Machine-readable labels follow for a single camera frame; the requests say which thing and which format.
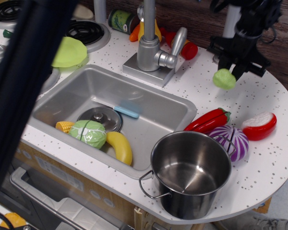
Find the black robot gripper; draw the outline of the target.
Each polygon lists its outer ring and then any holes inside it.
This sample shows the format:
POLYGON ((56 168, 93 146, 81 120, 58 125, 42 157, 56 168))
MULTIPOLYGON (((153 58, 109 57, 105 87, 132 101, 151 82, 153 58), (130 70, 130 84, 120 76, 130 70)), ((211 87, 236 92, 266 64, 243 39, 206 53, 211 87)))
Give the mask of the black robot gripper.
POLYGON ((218 70, 230 69, 238 81, 245 72, 263 76, 271 62, 257 50, 257 41, 264 30, 273 28, 281 16, 281 0, 213 0, 210 10, 220 12, 228 5, 241 7, 241 17, 235 26, 233 38, 210 37, 207 51, 217 55, 218 70))

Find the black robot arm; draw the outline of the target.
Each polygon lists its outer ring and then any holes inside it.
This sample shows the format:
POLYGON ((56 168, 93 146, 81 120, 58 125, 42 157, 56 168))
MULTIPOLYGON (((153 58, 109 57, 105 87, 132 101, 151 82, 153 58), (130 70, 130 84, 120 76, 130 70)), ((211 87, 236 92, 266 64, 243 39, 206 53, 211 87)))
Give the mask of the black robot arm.
MULTIPOLYGON (((0 187, 27 123, 37 124, 38 100, 64 33, 75 0, 27 0, 0 63, 0 187)), ((119 102, 141 116, 165 119, 173 129, 189 122, 196 107, 145 84, 95 65, 81 67, 51 90, 49 98, 70 99, 74 113, 88 92, 119 102)))

